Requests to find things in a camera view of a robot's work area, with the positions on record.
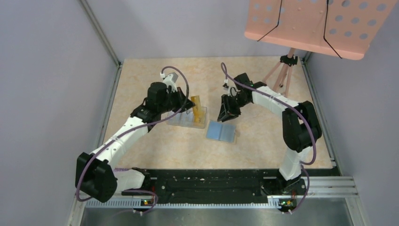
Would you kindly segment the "clear plastic card tray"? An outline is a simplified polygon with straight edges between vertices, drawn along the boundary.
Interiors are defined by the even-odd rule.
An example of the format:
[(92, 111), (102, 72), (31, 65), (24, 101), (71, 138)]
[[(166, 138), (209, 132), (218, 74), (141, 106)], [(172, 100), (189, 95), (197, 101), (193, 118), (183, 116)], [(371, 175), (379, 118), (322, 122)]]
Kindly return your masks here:
[(199, 122), (195, 121), (193, 111), (190, 109), (186, 112), (178, 113), (174, 117), (167, 120), (167, 125), (204, 129), (207, 123), (207, 108), (203, 106), (202, 111), (204, 116), (199, 120)]

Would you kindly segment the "purple glitter microphone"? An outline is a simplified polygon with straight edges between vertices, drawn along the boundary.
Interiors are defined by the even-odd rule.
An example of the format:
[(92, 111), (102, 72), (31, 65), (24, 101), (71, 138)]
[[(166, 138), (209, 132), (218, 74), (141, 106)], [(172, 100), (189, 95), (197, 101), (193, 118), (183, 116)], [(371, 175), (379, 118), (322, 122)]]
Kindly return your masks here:
[(126, 169), (126, 168), (116, 168), (113, 170), (113, 173), (117, 175), (128, 175), (131, 174), (132, 172), (133, 172), (132, 169)]

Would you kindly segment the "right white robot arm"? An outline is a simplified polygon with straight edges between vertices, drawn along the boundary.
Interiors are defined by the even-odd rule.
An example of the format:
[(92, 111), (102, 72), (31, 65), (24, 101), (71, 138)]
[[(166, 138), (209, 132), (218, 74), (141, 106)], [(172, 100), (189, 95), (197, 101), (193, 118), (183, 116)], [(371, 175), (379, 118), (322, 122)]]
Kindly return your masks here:
[(282, 194), (290, 193), (301, 179), (302, 166), (312, 165), (317, 157), (316, 141), (321, 138), (322, 129), (313, 103), (288, 99), (261, 81), (253, 83), (246, 73), (233, 78), (233, 86), (227, 84), (229, 79), (226, 76), (224, 80), (227, 93), (221, 96), (217, 121), (239, 117), (242, 107), (248, 104), (262, 106), (278, 116), (287, 150), (279, 167), (276, 188)]

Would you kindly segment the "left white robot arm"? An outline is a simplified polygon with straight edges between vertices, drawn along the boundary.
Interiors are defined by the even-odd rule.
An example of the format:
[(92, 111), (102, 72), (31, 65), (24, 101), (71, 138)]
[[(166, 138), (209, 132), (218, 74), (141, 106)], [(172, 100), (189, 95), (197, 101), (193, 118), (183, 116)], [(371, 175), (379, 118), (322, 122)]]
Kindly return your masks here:
[(182, 113), (194, 107), (189, 99), (190, 86), (183, 92), (164, 82), (153, 82), (147, 96), (121, 128), (103, 145), (90, 153), (82, 152), (76, 160), (75, 196), (80, 202), (92, 198), (107, 202), (115, 193), (117, 179), (113, 170), (129, 148), (153, 127), (164, 121), (162, 114)]

